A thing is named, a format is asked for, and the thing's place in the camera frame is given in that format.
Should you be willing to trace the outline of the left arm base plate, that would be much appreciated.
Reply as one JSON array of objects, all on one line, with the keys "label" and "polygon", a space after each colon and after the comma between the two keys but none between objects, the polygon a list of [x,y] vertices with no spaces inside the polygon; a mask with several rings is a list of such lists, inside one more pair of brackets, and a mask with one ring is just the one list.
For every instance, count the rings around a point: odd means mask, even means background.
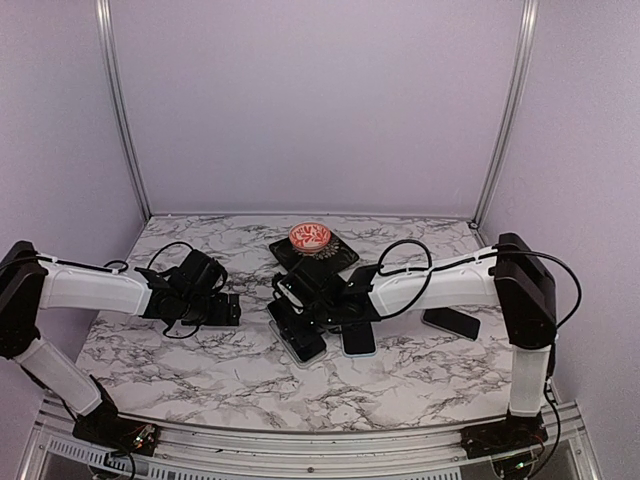
[{"label": "left arm base plate", "polygon": [[158,434],[159,427],[155,424],[120,417],[82,417],[72,431],[76,439],[149,457],[156,450]]}]

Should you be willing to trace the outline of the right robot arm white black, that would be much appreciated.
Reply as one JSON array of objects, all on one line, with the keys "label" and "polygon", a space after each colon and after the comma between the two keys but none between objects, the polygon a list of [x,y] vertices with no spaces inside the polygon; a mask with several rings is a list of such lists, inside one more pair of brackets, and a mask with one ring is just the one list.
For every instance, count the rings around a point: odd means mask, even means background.
[{"label": "right robot arm white black", "polygon": [[514,233],[501,235],[493,247],[441,261],[421,241],[415,244],[425,262],[388,269],[380,256],[348,279],[303,258],[272,280],[271,328],[289,355],[307,364],[325,352],[326,333],[340,335],[345,355],[370,356],[377,322],[417,310],[435,323],[462,306],[497,306],[512,347],[512,380],[507,417],[497,423],[495,438],[506,448],[519,446],[540,414],[558,331],[556,285],[541,262],[544,254]]}]

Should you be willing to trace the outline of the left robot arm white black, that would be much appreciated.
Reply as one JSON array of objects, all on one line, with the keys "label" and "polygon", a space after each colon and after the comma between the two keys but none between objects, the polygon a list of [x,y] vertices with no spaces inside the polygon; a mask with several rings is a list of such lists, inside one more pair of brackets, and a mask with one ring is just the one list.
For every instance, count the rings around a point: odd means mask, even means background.
[{"label": "left robot arm white black", "polygon": [[160,321],[167,328],[236,327],[240,301],[224,292],[227,279],[217,260],[196,249],[178,266],[158,272],[72,262],[18,241],[1,260],[1,355],[62,399],[102,443],[119,444],[127,430],[115,402],[44,338],[39,314],[114,312]]}]

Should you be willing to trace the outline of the grey translucent phone case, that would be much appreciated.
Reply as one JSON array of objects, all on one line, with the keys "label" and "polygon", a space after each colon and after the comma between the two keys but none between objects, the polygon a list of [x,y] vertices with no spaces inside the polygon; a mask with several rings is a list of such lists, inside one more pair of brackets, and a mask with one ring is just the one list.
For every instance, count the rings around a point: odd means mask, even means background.
[{"label": "grey translucent phone case", "polygon": [[327,349],[324,348],[321,352],[314,354],[311,356],[310,359],[308,360],[301,360],[297,354],[295,353],[295,351],[293,350],[293,348],[285,341],[285,339],[282,337],[281,332],[276,324],[276,322],[274,320],[270,320],[268,322],[269,325],[269,329],[271,330],[271,332],[273,333],[273,335],[275,336],[275,338],[279,341],[279,343],[282,345],[282,347],[284,348],[284,351],[287,353],[288,357],[293,361],[293,363],[300,369],[307,369],[309,368],[311,365],[313,365],[314,363],[317,363],[321,360],[323,360],[326,356],[327,356]]}]

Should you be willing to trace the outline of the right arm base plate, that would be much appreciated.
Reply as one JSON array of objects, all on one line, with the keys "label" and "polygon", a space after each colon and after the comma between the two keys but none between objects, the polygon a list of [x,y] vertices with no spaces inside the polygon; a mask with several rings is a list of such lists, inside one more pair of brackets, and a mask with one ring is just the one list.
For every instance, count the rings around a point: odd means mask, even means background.
[{"label": "right arm base plate", "polygon": [[508,453],[548,440],[546,429],[507,420],[466,427],[461,430],[461,447],[469,459]]}]

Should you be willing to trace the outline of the black smartphone teal edge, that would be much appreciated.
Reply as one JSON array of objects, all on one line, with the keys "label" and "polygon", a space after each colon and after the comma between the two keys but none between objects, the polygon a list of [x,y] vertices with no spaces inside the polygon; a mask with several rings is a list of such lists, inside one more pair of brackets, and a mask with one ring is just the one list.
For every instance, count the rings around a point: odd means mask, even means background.
[{"label": "black smartphone teal edge", "polygon": [[299,363],[307,364],[321,357],[326,352],[326,343],[322,338],[319,338],[309,343],[295,344],[293,351]]}]

